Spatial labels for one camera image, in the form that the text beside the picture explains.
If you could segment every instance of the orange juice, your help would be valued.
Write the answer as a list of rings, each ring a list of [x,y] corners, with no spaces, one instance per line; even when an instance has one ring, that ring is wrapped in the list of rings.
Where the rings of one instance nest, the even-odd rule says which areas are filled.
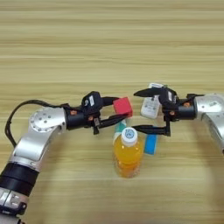
[[[115,140],[115,168],[124,178],[132,178],[139,172],[144,154],[144,141],[133,128],[126,128]]]

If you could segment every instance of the red cube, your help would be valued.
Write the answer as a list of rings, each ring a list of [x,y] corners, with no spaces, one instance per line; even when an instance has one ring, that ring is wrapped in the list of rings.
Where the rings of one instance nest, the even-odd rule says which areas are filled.
[[[133,110],[130,105],[130,101],[128,97],[120,98],[114,101],[115,112],[118,115],[128,114],[128,117],[132,117]]]

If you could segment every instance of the wood grain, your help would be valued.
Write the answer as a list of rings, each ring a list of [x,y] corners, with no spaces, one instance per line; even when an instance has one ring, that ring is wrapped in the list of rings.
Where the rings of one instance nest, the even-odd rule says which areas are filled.
[[[91,90],[128,96],[131,123],[149,82],[181,96],[222,93],[224,3],[221,0],[1,0],[0,168],[11,153],[4,137],[10,111],[37,98],[79,105]],[[19,139],[36,107],[13,120]],[[111,109],[104,110],[108,116]],[[162,115],[157,122],[163,125]],[[161,136],[139,176],[116,176],[114,128],[90,129],[55,140],[31,195],[24,220],[31,224],[224,222],[224,161],[200,122],[177,122]]]

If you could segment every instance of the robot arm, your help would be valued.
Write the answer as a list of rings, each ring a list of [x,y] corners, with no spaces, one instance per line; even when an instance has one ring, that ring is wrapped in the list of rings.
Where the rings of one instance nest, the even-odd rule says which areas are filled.
[[[215,142],[224,150],[224,96],[220,94],[188,94],[179,99],[177,93],[168,88],[147,88],[135,96],[153,97],[158,95],[162,105],[166,126],[155,128],[151,125],[138,125],[134,128],[145,134],[171,135],[170,122],[199,119],[206,123]]]
[[[112,115],[101,120],[100,110],[112,105],[118,98],[101,98],[98,92],[91,92],[78,108],[67,104],[60,107],[44,107],[35,112],[29,120],[26,134],[16,144],[8,164],[0,175],[0,223],[22,223],[17,215],[23,215],[29,196],[41,171],[50,142],[66,130],[80,127],[100,128],[119,123],[126,115]]]

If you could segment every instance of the white bottle cap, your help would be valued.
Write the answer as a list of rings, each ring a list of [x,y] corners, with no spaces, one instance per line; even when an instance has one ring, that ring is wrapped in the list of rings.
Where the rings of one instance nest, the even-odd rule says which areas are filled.
[[[122,131],[122,143],[131,147],[137,143],[137,131],[133,128],[126,128]]]

